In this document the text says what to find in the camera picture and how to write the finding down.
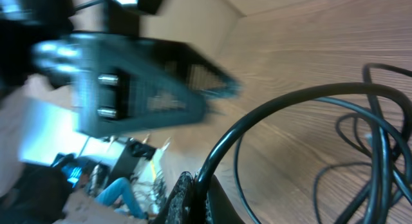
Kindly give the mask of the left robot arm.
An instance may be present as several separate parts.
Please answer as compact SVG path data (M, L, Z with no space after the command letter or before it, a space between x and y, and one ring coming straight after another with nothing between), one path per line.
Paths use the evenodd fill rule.
M163 1L1 0L1 88L35 73L72 86L78 130L95 138L202 122L240 85L190 45L140 35Z

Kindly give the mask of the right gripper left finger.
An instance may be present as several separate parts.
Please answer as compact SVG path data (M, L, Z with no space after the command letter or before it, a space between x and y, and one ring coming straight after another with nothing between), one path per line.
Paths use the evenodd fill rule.
M194 195L194 178L191 173L181 173L175 183L163 209L151 224L187 224L190 223L191 203Z

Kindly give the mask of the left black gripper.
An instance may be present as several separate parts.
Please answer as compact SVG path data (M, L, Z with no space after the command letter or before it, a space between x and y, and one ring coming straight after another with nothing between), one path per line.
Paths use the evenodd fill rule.
M127 51L136 91L132 115L143 127L203 122L211 100L236 97L241 89L232 75L184 42L82 32L35 44L32 57L53 85L74 90L78 131L105 137L129 129Z

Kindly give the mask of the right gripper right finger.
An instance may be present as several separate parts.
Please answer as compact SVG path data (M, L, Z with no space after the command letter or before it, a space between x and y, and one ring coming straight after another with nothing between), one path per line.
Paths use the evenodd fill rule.
M206 224L245 224L215 175L212 176L206 198Z

